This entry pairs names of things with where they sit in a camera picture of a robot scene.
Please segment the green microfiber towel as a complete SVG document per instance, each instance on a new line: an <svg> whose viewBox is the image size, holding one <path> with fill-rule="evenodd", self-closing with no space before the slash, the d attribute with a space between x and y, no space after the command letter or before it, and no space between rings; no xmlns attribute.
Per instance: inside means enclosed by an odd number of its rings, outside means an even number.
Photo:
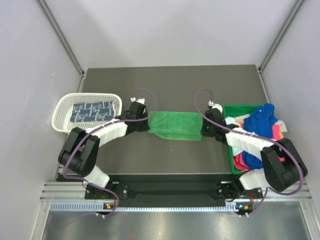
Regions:
<svg viewBox="0 0 320 240"><path fill-rule="evenodd" d="M196 112L150 112L149 134L164 140L201 141L202 116Z"/></svg>

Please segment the blue white patterned towel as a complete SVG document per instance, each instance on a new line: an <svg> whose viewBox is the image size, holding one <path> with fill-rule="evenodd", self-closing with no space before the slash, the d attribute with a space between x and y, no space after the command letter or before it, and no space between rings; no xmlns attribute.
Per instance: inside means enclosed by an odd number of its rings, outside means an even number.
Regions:
<svg viewBox="0 0 320 240"><path fill-rule="evenodd" d="M114 101L76 103L72 106L71 123L108 122L116 116Z"/></svg>

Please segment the white mint towel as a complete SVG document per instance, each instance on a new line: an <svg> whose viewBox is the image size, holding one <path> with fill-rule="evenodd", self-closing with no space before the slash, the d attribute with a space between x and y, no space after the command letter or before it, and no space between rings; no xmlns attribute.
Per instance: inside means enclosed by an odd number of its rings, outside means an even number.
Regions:
<svg viewBox="0 0 320 240"><path fill-rule="evenodd" d="M227 125L234 124L234 125L237 125L238 127L241 128L241 125L233 117L230 117L230 116L226 117L225 118L225 122L226 122ZM232 149L233 156L237 156L237 155L239 155L239 154L241 154L243 152L243 150L241 148L238 148L238 147L233 147L232 146L231 149Z"/></svg>

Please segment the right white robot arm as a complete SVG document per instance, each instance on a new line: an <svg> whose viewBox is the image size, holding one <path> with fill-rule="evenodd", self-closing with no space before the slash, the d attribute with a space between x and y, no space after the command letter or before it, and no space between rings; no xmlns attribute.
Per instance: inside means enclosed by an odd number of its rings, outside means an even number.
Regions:
<svg viewBox="0 0 320 240"><path fill-rule="evenodd" d="M263 168L246 171L233 185L233 192L245 198L253 189L269 188L271 191L290 196L298 193L308 173L293 143L287 139L273 140L248 132L235 124L227 125L217 108L200 114L203 119L201 134L218 142L258 158Z"/></svg>

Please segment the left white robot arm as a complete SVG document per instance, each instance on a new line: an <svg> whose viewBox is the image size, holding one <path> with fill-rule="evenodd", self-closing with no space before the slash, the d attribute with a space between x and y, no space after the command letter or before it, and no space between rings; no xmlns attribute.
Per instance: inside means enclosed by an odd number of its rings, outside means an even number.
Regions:
<svg viewBox="0 0 320 240"><path fill-rule="evenodd" d="M145 100L132 98L129 109L110 122L87 130L79 127L71 130L59 153L58 162L86 182L94 184L102 198L109 198L114 187L109 183L110 177L96 165L99 148L117 138L149 129Z"/></svg>

